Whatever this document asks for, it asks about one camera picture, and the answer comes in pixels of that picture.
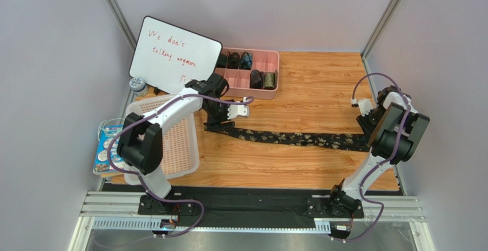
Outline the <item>black floral patterned tie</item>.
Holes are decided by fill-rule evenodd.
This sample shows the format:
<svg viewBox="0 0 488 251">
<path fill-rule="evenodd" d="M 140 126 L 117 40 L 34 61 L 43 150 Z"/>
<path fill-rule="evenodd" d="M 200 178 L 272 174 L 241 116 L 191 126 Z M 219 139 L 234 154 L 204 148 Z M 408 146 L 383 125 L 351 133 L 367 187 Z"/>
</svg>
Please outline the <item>black floral patterned tie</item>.
<svg viewBox="0 0 488 251">
<path fill-rule="evenodd" d="M 309 147 L 317 146 L 333 150 L 369 152 L 370 146 L 363 134 L 329 134 L 309 132 L 272 132 L 257 131 L 235 127 L 204 126 L 205 131 L 215 132 L 257 143 L 284 144 L 290 146 Z"/>
</svg>

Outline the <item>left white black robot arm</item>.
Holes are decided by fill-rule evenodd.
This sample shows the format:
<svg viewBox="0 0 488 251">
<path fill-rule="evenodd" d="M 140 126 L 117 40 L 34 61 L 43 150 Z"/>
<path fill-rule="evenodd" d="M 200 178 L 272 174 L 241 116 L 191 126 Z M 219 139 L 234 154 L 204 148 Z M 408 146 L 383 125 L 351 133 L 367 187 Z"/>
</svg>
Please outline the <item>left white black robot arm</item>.
<svg viewBox="0 0 488 251">
<path fill-rule="evenodd" d="M 117 154 L 125 163 L 126 174 L 138 177 L 146 192 L 158 200 L 164 200 L 171 190 L 160 164 L 163 159 L 163 137 L 181 120 L 203 109 L 210 126 L 233 126 L 233 119 L 247 117 L 248 103 L 222 100 L 227 81 L 213 73 L 207 80 L 191 80 L 181 92 L 159 108 L 143 115 L 130 113 L 124 120 L 123 130 L 116 135 Z"/>
</svg>

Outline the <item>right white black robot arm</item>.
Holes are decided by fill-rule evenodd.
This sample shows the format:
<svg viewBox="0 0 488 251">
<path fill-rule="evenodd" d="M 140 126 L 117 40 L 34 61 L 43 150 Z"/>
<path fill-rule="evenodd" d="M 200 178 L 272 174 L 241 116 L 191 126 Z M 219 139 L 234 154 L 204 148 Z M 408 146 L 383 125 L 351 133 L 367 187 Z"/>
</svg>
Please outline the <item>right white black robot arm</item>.
<svg viewBox="0 0 488 251">
<path fill-rule="evenodd" d="M 378 93 L 376 107 L 367 99 L 356 105 L 360 110 L 356 120 L 368 138 L 369 153 L 352 175 L 333 186 L 325 204 L 333 217 L 352 216 L 384 172 L 413 156 L 430 123 L 430 117 L 411 105 L 409 95 L 393 85 Z"/>
</svg>

